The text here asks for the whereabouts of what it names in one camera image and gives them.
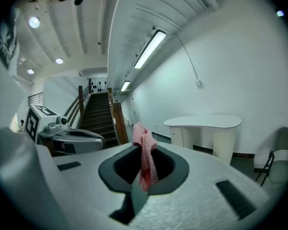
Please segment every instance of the white desk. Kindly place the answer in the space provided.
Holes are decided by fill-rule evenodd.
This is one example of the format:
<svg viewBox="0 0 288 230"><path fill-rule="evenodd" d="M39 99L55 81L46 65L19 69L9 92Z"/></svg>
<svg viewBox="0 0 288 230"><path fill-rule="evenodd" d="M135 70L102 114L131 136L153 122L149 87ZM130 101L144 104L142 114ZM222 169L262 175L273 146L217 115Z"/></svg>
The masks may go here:
<svg viewBox="0 0 288 230"><path fill-rule="evenodd" d="M230 115L197 115L169 119L172 144L193 149L193 127L217 128L214 133L213 155L230 164L235 146L235 127L241 124L241 118Z"/></svg>

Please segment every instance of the pink towel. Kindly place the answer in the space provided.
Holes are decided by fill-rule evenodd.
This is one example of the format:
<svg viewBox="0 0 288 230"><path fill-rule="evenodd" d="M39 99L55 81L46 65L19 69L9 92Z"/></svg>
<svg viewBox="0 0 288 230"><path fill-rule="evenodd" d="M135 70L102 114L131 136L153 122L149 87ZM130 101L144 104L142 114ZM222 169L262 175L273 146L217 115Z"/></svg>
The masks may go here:
<svg viewBox="0 0 288 230"><path fill-rule="evenodd" d="M150 185L159 181L151 154L151 151L157 147L157 142L152 137L152 133L144 128L141 122L133 127L132 141L134 145L140 145L142 148L142 166L139 176L143 191L147 191Z"/></svg>

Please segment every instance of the fluorescent light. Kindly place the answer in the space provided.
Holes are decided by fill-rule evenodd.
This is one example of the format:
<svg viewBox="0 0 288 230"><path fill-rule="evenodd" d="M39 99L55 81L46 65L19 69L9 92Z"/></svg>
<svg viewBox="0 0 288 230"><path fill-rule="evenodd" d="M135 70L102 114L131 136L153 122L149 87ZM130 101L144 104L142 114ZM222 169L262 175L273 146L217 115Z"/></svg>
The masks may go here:
<svg viewBox="0 0 288 230"><path fill-rule="evenodd" d="M39 18L37 18L37 17L31 17L31 18L29 19L29 25L30 25L32 28L38 28L39 25L40 25Z"/></svg>
<svg viewBox="0 0 288 230"><path fill-rule="evenodd" d="M279 10L279 11L277 11L276 12L277 13L277 15L280 17L280 16L284 16L285 14L284 14L284 12L283 11L281 11L281 10Z"/></svg>
<svg viewBox="0 0 288 230"><path fill-rule="evenodd" d="M161 43L161 41L166 37L166 33L162 32L161 30L157 30L153 37L150 39L148 44L146 45L146 49L140 55L139 60L135 63L134 68L141 68L142 65L146 62L152 52L157 48L157 46Z"/></svg>
<svg viewBox="0 0 288 230"><path fill-rule="evenodd" d="M63 59L62 59L62 58L57 58L57 59L56 59L56 62L57 62L58 64L62 64L62 63L63 63Z"/></svg>
<svg viewBox="0 0 288 230"><path fill-rule="evenodd" d="M129 85L129 83L130 83L130 81L125 81L124 82L124 85L123 85L123 87L122 87L122 89L121 89L121 91L125 91L125 89L128 87L128 85Z"/></svg>

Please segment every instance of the ceiling light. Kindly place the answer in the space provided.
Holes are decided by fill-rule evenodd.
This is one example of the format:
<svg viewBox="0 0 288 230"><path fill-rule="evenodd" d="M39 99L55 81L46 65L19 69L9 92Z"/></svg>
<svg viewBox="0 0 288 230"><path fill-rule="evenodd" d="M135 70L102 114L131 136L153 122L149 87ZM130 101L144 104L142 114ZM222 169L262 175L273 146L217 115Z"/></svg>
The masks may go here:
<svg viewBox="0 0 288 230"><path fill-rule="evenodd" d="M125 81L124 82L124 85L123 85L123 87L122 87L122 89L121 89L121 91L125 91L125 89L128 87L128 85L129 85L129 83L130 83L130 81Z"/></svg>
<svg viewBox="0 0 288 230"><path fill-rule="evenodd" d="M157 46L161 43L161 41L166 37L166 33L161 30L157 30L152 38L147 43L144 51L142 51L138 60L136 61L134 68L141 68L142 65L146 62L148 57L152 54L152 52L157 48Z"/></svg>
<svg viewBox="0 0 288 230"><path fill-rule="evenodd" d="M29 19L29 25L30 25L32 28L38 28L39 25L40 25L39 18L37 18L37 17L31 17L31 18Z"/></svg>
<svg viewBox="0 0 288 230"><path fill-rule="evenodd" d="M279 10L279 11L277 11L276 12L277 13L277 15L280 17L280 16L284 16L285 14L284 14L284 12L283 11L281 11L281 10Z"/></svg>
<svg viewBox="0 0 288 230"><path fill-rule="evenodd" d="M57 59L56 59L56 62L57 62L58 64L62 64L62 63L63 63L63 59L62 59L62 58L57 58Z"/></svg>

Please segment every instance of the staircase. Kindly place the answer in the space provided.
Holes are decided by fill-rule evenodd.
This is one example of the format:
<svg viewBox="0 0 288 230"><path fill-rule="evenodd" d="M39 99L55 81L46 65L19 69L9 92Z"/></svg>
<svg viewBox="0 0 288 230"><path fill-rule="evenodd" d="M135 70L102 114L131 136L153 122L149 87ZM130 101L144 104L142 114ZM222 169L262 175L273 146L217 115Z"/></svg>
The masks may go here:
<svg viewBox="0 0 288 230"><path fill-rule="evenodd" d="M105 148L118 145L114 131L115 127L112 122L108 93L92 94L81 119L80 129L101 135L106 141Z"/></svg>

